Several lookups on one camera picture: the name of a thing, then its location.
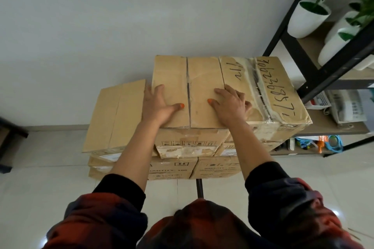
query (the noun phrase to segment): landline phone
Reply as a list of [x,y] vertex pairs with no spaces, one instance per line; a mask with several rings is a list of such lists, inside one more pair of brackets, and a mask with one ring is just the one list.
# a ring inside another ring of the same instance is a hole
[[331,114],[336,123],[366,121],[360,95],[357,90],[328,90]]

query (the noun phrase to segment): white plant pot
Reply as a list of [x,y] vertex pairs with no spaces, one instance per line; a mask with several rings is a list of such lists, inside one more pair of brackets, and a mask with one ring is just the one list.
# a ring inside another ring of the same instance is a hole
[[292,13],[292,16],[288,23],[287,32],[289,35],[294,38],[301,39],[311,34],[316,28],[318,28],[326,19],[330,16],[331,10],[324,4],[320,4],[326,11],[327,15],[320,15],[313,12],[310,12],[304,9],[300,2],[297,4],[295,11]]
[[334,36],[338,33],[338,30],[339,29],[342,29],[342,28],[349,28],[349,27],[358,27],[358,26],[352,26],[351,24],[349,24],[346,20],[346,18],[354,18],[356,17],[358,14],[357,11],[349,11],[348,13],[346,13],[339,21],[337,21],[334,26],[331,28],[331,30],[329,31],[329,33],[327,34],[326,38],[325,38],[325,44]]
[[353,69],[356,69],[356,70],[363,70],[365,69],[366,67],[368,67],[370,65],[370,68],[374,69],[374,54],[370,54],[367,58],[365,58],[364,60],[362,60],[359,64],[357,64],[355,67],[353,67]]
[[338,32],[322,48],[318,56],[318,63],[321,66],[325,65],[339,50],[344,47],[344,45],[349,42],[349,40],[344,41],[338,33],[349,33],[355,36],[358,31],[359,28],[356,27],[339,29]]

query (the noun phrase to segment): tiled floor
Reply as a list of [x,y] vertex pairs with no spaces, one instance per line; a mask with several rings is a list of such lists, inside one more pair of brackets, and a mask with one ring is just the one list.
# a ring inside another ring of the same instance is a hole
[[[5,157],[14,168],[0,175],[0,244],[2,248],[40,248],[48,229],[63,217],[70,201],[91,192],[88,157],[80,153],[85,131],[33,132]],[[343,138],[347,144],[362,136]],[[374,237],[374,144],[329,158],[276,157],[290,176],[309,183],[339,215],[344,228]],[[247,225],[248,195],[241,174],[203,180],[204,196],[230,208]],[[150,181],[143,211],[149,226],[197,198],[195,180]],[[366,248],[374,239],[352,232]]]

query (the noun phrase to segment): hand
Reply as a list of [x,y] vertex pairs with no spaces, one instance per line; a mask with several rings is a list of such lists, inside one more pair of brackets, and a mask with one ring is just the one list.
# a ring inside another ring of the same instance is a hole
[[144,89],[142,120],[154,122],[158,127],[168,122],[176,111],[184,109],[183,103],[165,104],[164,88],[164,85],[155,87],[154,94],[152,94],[151,86],[146,85]]
[[217,94],[223,96],[222,103],[208,99],[208,103],[214,108],[218,119],[226,127],[237,122],[246,121],[246,113],[252,107],[249,101],[245,100],[245,94],[234,90],[229,85],[225,85],[225,89],[214,89]]

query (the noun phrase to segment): baseboard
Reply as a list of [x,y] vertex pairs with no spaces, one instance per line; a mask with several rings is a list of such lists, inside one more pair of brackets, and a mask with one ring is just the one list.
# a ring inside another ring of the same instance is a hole
[[39,125],[39,126],[26,126],[26,130],[34,131],[72,131],[72,130],[87,130],[89,124],[78,125]]

